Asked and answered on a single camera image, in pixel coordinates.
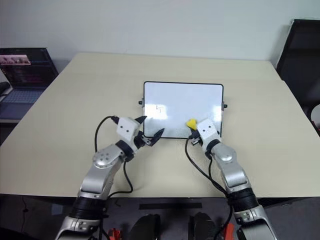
white wall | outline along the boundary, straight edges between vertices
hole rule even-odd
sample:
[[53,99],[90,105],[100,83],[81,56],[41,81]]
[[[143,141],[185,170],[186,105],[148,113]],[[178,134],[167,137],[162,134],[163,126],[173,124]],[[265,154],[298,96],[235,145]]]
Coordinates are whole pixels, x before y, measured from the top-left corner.
[[294,18],[320,0],[0,0],[0,47],[277,61]]

beige table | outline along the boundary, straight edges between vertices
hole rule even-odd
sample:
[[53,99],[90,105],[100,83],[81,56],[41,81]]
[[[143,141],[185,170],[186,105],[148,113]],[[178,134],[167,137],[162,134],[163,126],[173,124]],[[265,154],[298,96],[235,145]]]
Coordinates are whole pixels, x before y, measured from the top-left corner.
[[[145,81],[224,85],[222,139],[235,148],[258,197],[320,196],[320,139],[268,61],[80,53],[0,148],[0,192],[76,196],[107,115],[138,117]],[[103,148],[118,140],[106,122]],[[130,197],[221,197],[188,162],[183,139],[161,139],[127,165]],[[199,146],[189,147],[207,169]],[[219,171],[214,177],[221,183]],[[122,170],[113,190],[127,190]]]

silver arm segment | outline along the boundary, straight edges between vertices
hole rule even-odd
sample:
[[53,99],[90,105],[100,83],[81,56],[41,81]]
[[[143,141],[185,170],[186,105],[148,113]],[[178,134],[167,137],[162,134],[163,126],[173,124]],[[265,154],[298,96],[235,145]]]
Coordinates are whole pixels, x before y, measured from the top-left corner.
[[277,240],[264,208],[258,204],[250,181],[237,161],[237,153],[221,142],[210,119],[197,124],[202,150],[211,155],[221,171],[227,198],[234,209],[234,217],[242,227],[238,231],[245,240]]
[[133,159],[144,145],[153,146],[164,132],[161,129],[152,138],[144,137],[139,128],[145,118],[111,118],[117,123],[116,132],[120,141],[94,154],[92,166],[83,179],[72,211],[65,217],[56,240],[88,239],[98,229],[106,211],[114,177],[122,163]]

